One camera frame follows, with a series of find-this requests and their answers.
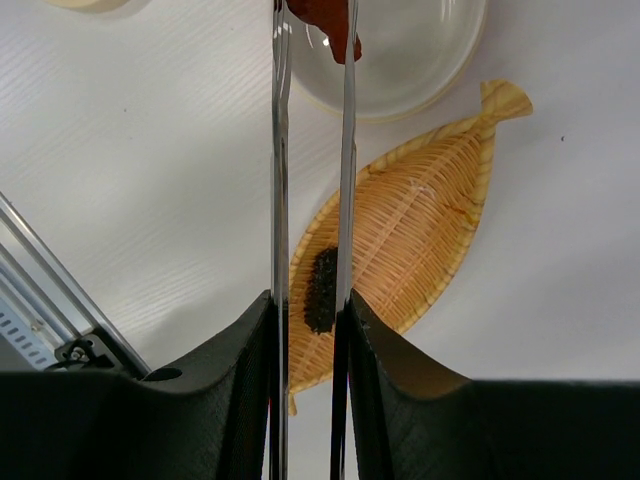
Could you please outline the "red sausage piece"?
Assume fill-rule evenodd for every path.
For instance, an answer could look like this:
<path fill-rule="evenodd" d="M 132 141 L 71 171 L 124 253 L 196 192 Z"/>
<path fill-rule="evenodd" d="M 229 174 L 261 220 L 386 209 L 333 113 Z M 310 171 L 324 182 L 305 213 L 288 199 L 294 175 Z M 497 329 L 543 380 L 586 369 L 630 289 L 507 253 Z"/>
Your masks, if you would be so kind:
<path fill-rule="evenodd" d="M 288 0 L 287 5 L 299 20 L 317 27 L 328 37 L 334 61 L 344 65 L 347 42 L 350 40 L 348 1 Z"/>

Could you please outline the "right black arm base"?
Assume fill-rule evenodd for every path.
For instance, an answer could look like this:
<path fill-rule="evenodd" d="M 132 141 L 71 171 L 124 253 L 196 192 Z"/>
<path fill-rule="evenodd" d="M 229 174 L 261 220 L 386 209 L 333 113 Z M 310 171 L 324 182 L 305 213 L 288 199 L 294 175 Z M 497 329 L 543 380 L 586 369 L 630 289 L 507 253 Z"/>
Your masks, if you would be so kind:
<path fill-rule="evenodd" d="M 102 327 L 67 342 L 54 351 L 55 362 L 46 371 L 105 370 L 143 379 L 150 368 L 122 338 Z"/>

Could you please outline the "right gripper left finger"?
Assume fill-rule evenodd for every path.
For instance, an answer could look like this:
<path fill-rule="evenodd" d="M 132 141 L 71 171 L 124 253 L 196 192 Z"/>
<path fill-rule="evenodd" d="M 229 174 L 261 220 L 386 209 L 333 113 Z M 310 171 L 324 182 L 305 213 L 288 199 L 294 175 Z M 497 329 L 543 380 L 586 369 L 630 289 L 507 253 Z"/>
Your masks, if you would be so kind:
<path fill-rule="evenodd" d="M 106 370 L 1 377 L 5 479 L 257 479 L 269 397 L 268 294 L 144 380 Z"/>

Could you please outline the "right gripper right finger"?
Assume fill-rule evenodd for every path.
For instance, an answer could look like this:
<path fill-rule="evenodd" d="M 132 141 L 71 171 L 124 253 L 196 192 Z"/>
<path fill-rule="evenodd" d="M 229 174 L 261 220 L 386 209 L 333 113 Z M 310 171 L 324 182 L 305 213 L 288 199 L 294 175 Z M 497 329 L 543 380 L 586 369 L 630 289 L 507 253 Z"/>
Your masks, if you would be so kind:
<path fill-rule="evenodd" d="M 352 298 L 349 383 L 363 479 L 635 479 L 639 386 L 472 380 Z"/>

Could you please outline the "metal tongs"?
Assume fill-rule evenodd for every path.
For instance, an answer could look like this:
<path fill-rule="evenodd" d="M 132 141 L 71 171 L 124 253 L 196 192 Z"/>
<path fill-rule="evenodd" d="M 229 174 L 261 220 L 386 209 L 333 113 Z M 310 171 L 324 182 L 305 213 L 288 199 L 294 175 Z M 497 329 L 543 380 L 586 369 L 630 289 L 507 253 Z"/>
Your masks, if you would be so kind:
<path fill-rule="evenodd" d="M 347 3 L 347 40 L 343 88 L 339 190 L 339 237 L 335 302 L 330 477 L 345 472 L 352 252 L 356 179 L 356 68 L 358 3 Z M 291 81 L 291 15 L 284 1 L 272 3 L 272 158 L 271 158 L 271 297 L 276 308 L 276 376 L 270 393 L 269 472 L 288 477 L 289 398 L 289 231 L 288 103 Z"/>

